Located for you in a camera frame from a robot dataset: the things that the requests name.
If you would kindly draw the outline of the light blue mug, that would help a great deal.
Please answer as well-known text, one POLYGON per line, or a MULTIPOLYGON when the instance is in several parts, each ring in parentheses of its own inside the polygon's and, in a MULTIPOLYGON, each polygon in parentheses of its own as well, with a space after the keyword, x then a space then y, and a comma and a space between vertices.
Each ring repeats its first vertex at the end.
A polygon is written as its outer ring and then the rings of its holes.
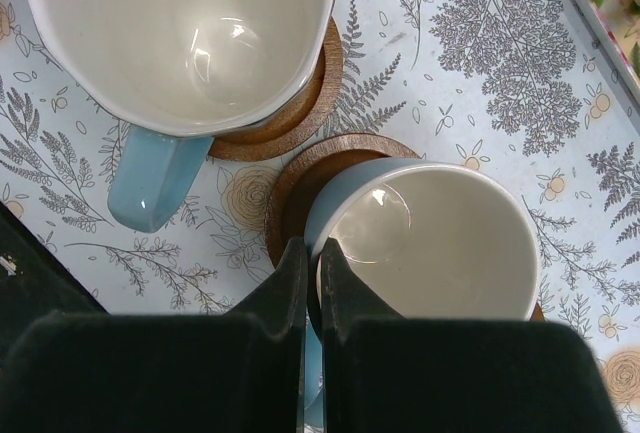
POLYGON ((334 0, 28 0, 54 58, 130 126, 107 198, 160 229, 216 136, 251 129, 312 78, 334 0))

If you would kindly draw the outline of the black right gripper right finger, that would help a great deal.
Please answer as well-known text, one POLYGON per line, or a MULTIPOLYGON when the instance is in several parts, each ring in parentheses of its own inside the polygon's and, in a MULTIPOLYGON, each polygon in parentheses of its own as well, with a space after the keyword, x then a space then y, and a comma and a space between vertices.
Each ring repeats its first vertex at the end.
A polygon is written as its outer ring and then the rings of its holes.
POLYGON ((406 319, 321 252, 329 432, 617 432, 591 350, 546 321, 406 319))

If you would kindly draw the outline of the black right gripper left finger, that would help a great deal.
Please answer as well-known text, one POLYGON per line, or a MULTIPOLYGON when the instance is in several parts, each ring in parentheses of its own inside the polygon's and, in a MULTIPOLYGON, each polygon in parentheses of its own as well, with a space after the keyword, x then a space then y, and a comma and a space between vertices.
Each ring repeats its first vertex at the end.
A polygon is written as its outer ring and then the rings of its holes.
POLYGON ((51 314, 12 347, 5 432, 299 432, 308 257, 222 315, 51 314))

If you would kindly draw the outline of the blue mug with white interior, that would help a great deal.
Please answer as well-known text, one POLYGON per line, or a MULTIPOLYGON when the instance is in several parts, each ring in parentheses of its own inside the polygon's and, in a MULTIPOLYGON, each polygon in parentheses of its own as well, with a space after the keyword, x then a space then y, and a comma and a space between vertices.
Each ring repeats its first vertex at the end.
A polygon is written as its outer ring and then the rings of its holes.
POLYGON ((526 320, 534 311, 539 261, 523 211, 502 186, 466 168, 385 158, 332 179, 305 227, 314 318, 329 239, 407 318, 526 320))

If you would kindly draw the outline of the brown wooden coaster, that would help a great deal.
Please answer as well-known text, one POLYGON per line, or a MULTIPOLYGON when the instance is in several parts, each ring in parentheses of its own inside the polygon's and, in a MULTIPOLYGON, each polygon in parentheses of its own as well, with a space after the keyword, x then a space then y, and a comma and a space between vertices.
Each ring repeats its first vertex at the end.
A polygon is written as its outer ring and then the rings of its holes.
MULTIPOLYGON (((286 243, 299 236, 308 248, 311 273, 311 252, 305 240, 305 227, 316 198, 338 174, 358 164, 385 158, 458 166, 480 173, 460 165, 421 159, 407 146, 383 136, 348 134, 322 141, 297 155, 274 183, 265 216, 266 245, 271 261, 278 263, 286 243)), ((540 321, 543 313, 536 289, 535 300, 534 311, 527 320, 540 321)))
POLYGON ((290 103, 255 129, 223 135, 214 140, 214 159, 255 162, 292 151, 308 140, 325 122, 340 93, 343 49, 334 21, 329 22, 315 71, 290 103))

